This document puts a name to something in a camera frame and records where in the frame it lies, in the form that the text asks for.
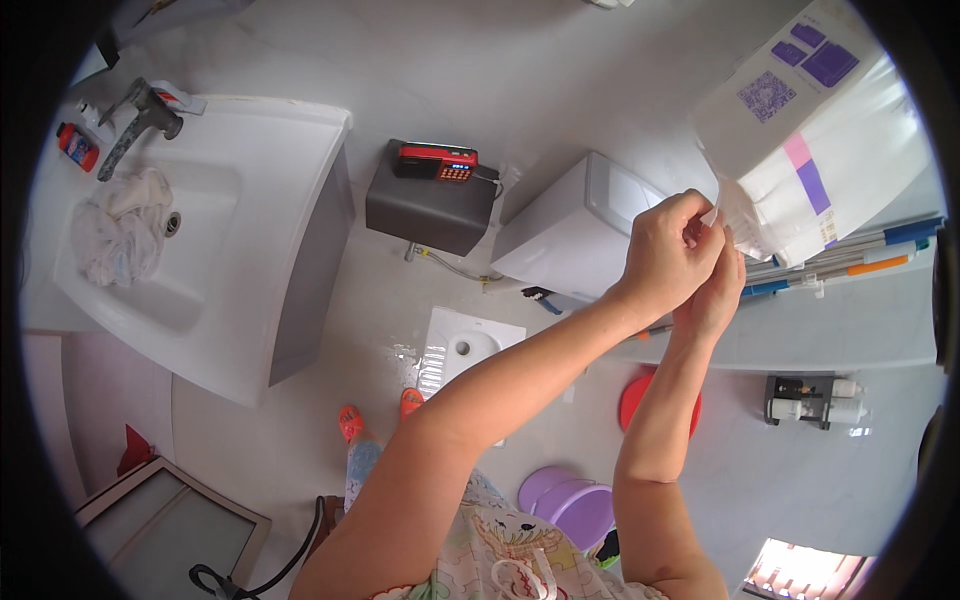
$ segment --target foot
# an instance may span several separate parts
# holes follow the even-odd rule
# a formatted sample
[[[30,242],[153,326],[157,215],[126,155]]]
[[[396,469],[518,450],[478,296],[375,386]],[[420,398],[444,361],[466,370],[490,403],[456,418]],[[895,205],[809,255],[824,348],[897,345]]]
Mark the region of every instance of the foot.
[[[363,431],[363,417],[356,406],[347,405],[340,409],[340,432],[349,444],[354,436]]]
[[[415,410],[423,406],[423,394],[416,388],[407,388],[400,393],[400,422],[407,420]]]

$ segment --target hand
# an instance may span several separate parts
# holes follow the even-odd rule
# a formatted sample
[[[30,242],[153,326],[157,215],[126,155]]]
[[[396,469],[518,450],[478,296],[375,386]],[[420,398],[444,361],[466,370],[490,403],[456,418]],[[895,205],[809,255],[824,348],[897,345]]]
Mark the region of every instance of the hand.
[[[638,214],[623,277],[604,298],[622,303],[641,327],[690,298],[713,273],[724,248],[719,215],[712,227],[700,223],[712,208],[691,189]]]
[[[674,309],[671,340],[703,340],[716,344],[730,324],[740,303],[747,270],[743,254],[733,247],[733,232],[727,227],[724,234],[726,241],[713,274],[686,302]]]

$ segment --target qr code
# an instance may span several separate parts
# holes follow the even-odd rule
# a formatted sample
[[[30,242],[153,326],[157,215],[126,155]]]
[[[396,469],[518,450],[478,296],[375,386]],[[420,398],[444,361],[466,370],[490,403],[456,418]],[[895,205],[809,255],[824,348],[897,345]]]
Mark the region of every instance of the qr code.
[[[743,101],[760,123],[766,123],[796,95],[797,92],[770,71],[736,92],[736,97]]]

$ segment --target red bottle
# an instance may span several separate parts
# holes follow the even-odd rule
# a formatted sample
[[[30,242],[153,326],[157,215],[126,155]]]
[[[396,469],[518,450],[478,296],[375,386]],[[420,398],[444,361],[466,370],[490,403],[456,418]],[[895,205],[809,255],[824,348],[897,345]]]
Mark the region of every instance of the red bottle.
[[[84,137],[73,123],[60,123],[60,126],[57,127],[57,139],[60,149],[79,164],[81,169],[89,173],[93,165],[97,163],[100,149]]]

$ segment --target towel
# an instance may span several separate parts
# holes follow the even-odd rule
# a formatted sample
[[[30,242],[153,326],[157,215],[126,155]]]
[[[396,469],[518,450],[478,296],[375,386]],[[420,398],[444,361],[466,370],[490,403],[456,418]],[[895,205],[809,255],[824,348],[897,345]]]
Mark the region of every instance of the towel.
[[[129,286],[149,276],[163,250],[163,221],[173,194],[157,169],[114,177],[73,211],[70,238],[86,278]]]

